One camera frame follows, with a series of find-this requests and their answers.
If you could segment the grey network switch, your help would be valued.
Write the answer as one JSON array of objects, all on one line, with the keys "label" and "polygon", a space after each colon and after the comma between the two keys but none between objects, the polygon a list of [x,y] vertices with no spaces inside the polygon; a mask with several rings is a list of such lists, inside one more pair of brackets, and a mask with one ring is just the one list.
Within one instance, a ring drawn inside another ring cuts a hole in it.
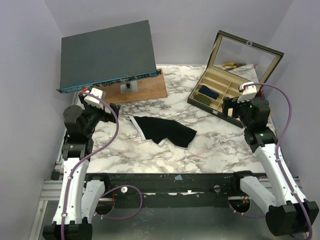
[{"label": "grey network switch", "polygon": [[148,20],[61,39],[62,94],[157,77]]}]

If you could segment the yellow handled pliers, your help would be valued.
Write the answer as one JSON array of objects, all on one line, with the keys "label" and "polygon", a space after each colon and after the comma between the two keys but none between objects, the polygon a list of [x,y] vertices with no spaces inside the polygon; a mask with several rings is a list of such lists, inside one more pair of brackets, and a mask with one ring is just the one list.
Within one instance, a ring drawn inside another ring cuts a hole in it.
[{"label": "yellow handled pliers", "polygon": [[239,67],[243,67],[245,66],[246,64],[245,63],[234,63],[234,62],[230,62],[230,63],[224,63],[222,64],[222,67],[224,67],[224,69],[226,71],[231,71],[231,70],[234,70],[236,68],[239,68]]}]

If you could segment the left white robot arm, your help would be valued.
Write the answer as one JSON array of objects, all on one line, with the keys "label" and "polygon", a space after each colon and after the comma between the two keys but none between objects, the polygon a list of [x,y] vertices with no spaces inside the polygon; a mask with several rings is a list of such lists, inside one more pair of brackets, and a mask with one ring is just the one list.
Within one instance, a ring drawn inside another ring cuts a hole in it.
[{"label": "left white robot arm", "polygon": [[120,106],[107,104],[105,95],[96,88],[85,89],[78,95],[81,105],[71,105],[63,112],[63,180],[52,223],[42,231],[46,240],[90,240],[99,199],[110,194],[111,185],[105,179],[85,180],[90,158],[95,154],[92,136],[97,124],[119,123]]}]

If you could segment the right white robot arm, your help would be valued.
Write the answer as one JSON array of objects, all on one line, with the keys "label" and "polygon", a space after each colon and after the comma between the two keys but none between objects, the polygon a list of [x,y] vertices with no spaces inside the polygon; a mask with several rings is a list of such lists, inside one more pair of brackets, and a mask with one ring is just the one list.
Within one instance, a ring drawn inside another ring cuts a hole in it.
[{"label": "right white robot arm", "polygon": [[297,186],[282,158],[278,139],[267,126],[269,102],[261,97],[239,102],[238,98],[226,97],[222,103],[222,115],[240,119],[244,126],[244,138],[251,151],[262,164],[272,190],[268,190],[258,178],[248,171],[235,173],[230,191],[241,196],[248,194],[265,215],[269,231],[276,237],[298,233],[313,236],[314,223],[319,207],[315,201],[308,201]]}]

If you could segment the black compartment box with lid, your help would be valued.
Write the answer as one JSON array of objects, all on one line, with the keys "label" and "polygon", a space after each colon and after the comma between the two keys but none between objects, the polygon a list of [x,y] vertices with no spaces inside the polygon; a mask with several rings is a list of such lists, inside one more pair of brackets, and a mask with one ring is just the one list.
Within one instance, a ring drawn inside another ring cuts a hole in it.
[{"label": "black compartment box with lid", "polygon": [[[239,86],[242,84],[265,83],[283,57],[281,51],[219,30],[206,68],[188,96],[187,103],[222,119],[223,99],[239,97]],[[222,67],[225,63],[246,65],[227,71]],[[218,93],[219,97],[215,100],[200,93],[201,86],[207,86]],[[208,97],[211,100],[210,106],[194,100],[196,94]]]}]

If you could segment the rolled navy blue cloth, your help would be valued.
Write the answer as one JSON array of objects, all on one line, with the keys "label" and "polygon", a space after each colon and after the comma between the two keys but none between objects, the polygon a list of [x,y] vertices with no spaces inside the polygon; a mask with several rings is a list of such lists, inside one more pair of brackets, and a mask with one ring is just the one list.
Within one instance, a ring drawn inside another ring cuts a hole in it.
[{"label": "rolled navy blue cloth", "polygon": [[209,87],[202,85],[200,87],[200,89],[198,90],[199,93],[206,95],[214,100],[217,100],[219,97],[219,94],[215,91],[213,91],[212,89],[210,89]]}]

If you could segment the black underwear white waistband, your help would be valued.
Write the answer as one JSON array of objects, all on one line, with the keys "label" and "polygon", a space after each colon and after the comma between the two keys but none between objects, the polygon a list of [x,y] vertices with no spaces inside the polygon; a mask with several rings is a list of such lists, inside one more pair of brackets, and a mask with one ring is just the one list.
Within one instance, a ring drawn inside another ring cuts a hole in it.
[{"label": "black underwear white waistband", "polygon": [[175,120],[148,117],[129,116],[128,120],[139,133],[141,140],[152,140],[162,147],[167,140],[180,148],[187,148],[194,140],[197,131]]}]

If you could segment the wooden board stand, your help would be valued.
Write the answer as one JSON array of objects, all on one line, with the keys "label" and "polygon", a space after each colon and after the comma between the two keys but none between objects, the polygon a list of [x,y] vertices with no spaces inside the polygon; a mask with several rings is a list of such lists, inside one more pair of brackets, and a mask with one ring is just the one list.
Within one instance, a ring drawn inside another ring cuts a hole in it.
[{"label": "wooden board stand", "polygon": [[104,100],[114,104],[167,98],[163,69],[157,69],[157,73],[156,77],[113,84],[99,89],[105,92]]}]

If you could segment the aluminium frame extrusion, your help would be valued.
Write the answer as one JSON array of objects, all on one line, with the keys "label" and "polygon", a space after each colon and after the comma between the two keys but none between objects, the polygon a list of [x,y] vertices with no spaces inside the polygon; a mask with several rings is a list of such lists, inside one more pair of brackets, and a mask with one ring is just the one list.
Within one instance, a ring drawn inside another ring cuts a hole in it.
[{"label": "aluminium frame extrusion", "polygon": [[51,177],[49,180],[44,180],[42,189],[35,212],[35,217],[32,223],[31,231],[29,234],[29,240],[40,240],[42,238],[42,228],[45,220],[46,210],[49,202],[59,201],[62,180],[61,180],[61,167],[62,160],[58,160],[55,165]]}]

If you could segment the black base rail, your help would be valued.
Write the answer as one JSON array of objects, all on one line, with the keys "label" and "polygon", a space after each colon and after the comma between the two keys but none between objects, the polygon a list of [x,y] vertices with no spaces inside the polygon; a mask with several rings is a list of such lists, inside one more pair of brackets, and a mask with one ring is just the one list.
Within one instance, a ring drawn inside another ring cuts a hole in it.
[{"label": "black base rail", "polygon": [[106,206],[122,209],[228,207],[240,200],[240,178],[261,173],[87,173],[76,171],[67,188],[64,174],[58,209],[68,214]]}]

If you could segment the rolled olive green cloth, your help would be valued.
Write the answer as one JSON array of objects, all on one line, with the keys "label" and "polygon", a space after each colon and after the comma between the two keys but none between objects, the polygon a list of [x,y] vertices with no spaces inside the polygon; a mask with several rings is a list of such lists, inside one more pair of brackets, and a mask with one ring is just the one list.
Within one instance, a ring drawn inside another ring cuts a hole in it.
[{"label": "rolled olive green cloth", "polygon": [[204,96],[202,94],[195,94],[193,96],[193,99],[198,101],[198,102],[200,102],[200,103],[202,103],[202,104],[204,104],[204,105],[206,105],[206,106],[210,106],[210,104],[212,103],[211,100],[208,97],[206,97],[206,96]]}]

